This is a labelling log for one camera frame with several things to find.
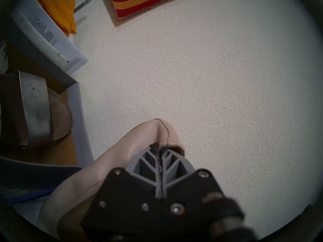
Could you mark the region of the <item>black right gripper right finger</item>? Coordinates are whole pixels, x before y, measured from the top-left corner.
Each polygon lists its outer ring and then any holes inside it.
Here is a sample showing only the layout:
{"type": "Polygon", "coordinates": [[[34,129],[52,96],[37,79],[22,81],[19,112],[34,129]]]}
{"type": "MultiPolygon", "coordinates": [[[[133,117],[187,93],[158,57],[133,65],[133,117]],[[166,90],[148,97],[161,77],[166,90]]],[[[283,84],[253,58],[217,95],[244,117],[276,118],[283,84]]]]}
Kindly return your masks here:
{"type": "Polygon", "coordinates": [[[195,170],[170,147],[160,150],[161,242],[216,242],[224,233],[225,196],[212,173],[195,170]]]}

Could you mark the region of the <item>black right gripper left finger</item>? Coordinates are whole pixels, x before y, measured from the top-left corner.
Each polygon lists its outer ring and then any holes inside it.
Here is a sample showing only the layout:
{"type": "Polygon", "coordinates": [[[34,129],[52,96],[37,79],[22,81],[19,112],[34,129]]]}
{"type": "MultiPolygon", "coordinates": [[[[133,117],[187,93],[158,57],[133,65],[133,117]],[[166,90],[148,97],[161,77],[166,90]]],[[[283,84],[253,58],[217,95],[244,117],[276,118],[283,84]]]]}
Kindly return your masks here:
{"type": "Polygon", "coordinates": [[[157,142],[135,155],[126,169],[112,169],[81,223],[89,240],[141,241],[159,215],[161,173],[157,142]]]}

